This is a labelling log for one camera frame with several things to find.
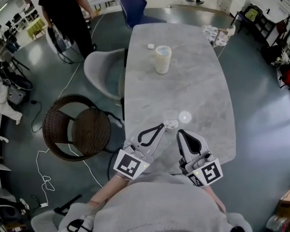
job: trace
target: wicker chair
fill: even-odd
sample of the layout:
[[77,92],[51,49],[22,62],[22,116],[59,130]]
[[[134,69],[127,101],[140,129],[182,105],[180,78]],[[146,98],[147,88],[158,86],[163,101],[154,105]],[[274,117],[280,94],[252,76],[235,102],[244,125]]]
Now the wicker chair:
[[[82,111],[76,118],[60,111],[69,103],[82,103],[89,108]],[[88,98],[82,95],[67,95],[59,98],[48,110],[43,122],[43,138],[49,149],[58,157],[68,161],[88,159],[104,150],[111,135],[111,124],[108,115]],[[68,126],[72,125],[72,141],[68,139]],[[83,155],[74,156],[63,152],[57,145],[72,144]]]

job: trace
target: white cup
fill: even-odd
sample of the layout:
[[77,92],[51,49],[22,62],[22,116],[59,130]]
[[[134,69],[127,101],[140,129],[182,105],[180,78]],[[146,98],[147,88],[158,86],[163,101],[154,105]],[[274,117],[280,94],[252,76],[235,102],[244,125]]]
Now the white cup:
[[172,50],[166,45],[160,45],[156,48],[155,65],[156,72],[166,74],[169,70]]

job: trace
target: marble tabletop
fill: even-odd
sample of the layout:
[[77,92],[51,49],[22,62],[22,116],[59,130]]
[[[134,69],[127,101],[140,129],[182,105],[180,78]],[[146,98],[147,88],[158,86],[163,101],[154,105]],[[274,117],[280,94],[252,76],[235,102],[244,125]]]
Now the marble tabletop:
[[[147,49],[150,43],[155,47],[167,45],[172,50],[165,75],[155,70],[155,51]],[[178,120],[178,128],[165,132],[148,172],[181,173],[178,129],[203,136],[220,164],[234,159],[230,93],[218,58],[201,28],[168,23],[135,26],[126,67],[126,137],[172,119]]]

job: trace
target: green tablecloth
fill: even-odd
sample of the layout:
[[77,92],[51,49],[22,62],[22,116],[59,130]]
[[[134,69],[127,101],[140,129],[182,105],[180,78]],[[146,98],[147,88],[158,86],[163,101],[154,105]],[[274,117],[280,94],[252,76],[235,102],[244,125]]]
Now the green tablecloth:
[[43,20],[40,17],[36,18],[33,22],[29,23],[27,27],[28,36],[33,39],[35,33],[38,31],[42,31],[44,26],[45,23],[43,22]]

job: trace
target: blue chair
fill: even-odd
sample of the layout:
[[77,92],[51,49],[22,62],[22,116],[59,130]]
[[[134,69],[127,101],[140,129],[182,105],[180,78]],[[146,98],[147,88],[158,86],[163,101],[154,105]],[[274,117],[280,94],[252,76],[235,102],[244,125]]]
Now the blue chair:
[[145,0],[120,0],[120,5],[126,25],[130,29],[140,24],[166,22],[165,20],[144,15],[144,9],[147,5]]

